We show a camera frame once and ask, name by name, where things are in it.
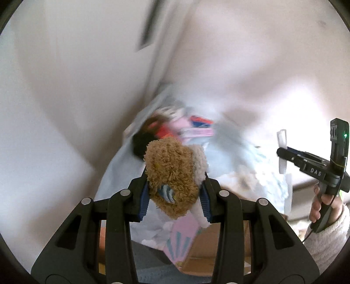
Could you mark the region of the right forearm fluffy sleeve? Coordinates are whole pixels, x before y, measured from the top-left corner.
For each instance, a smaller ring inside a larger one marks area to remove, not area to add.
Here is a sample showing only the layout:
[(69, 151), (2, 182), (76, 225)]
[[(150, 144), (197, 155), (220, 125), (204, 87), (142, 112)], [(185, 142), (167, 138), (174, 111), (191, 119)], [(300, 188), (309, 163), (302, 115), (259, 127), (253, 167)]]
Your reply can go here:
[(338, 220), (319, 233), (312, 233), (304, 245), (322, 274), (336, 259), (347, 242), (349, 234), (349, 208), (342, 205)]

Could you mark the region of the right hand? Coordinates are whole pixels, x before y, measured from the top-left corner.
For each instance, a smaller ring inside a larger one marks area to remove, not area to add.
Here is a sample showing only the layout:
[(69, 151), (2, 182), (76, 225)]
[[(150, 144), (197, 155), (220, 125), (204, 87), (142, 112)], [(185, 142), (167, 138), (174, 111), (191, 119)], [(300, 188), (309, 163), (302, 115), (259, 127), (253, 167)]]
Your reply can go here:
[(311, 205), (309, 220), (312, 223), (315, 223), (321, 217), (320, 210), (322, 208), (322, 205), (330, 205), (331, 213), (329, 215), (327, 225), (330, 226), (334, 224), (342, 215), (343, 202), (341, 198), (339, 196), (335, 197), (333, 195), (327, 195), (327, 194), (320, 195), (319, 184), (314, 185), (313, 190), (314, 190), (315, 196), (313, 198), (313, 202)]

